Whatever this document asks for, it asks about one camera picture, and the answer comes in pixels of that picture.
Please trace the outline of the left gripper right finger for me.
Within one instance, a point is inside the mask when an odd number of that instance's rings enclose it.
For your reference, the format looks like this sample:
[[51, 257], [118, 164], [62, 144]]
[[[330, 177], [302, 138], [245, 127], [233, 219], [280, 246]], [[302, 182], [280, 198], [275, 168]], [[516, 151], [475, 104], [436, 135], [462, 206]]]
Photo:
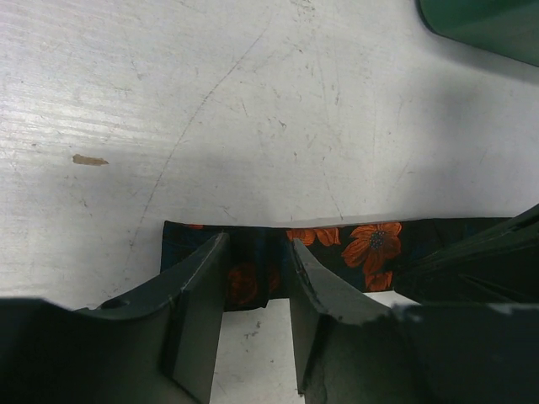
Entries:
[[395, 330], [388, 309], [291, 248], [291, 328], [298, 391], [307, 403], [394, 403]]

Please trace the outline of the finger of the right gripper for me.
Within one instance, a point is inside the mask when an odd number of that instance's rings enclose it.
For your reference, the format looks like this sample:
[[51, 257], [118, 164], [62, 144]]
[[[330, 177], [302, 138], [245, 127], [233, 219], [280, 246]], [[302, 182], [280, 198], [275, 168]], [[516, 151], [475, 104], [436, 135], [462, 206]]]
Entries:
[[418, 303], [538, 302], [538, 207], [400, 268], [393, 289]]

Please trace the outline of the black orange floral necktie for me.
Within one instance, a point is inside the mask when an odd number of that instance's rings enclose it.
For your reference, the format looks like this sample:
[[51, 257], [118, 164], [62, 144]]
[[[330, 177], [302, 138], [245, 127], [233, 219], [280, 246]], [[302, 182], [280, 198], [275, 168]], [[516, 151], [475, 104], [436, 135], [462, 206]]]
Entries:
[[288, 296], [287, 248], [301, 241], [325, 268], [361, 292], [389, 291], [417, 259], [502, 223], [500, 218], [427, 219], [318, 228], [210, 226], [166, 221], [160, 269], [185, 260], [219, 233], [230, 239], [226, 311], [265, 307]]

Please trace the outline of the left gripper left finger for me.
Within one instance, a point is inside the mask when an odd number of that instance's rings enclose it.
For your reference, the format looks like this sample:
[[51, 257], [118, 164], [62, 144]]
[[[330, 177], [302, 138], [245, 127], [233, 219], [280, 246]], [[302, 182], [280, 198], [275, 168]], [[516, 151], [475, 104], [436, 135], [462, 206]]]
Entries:
[[224, 312], [230, 241], [221, 233], [184, 261], [94, 310], [77, 403], [207, 403]]

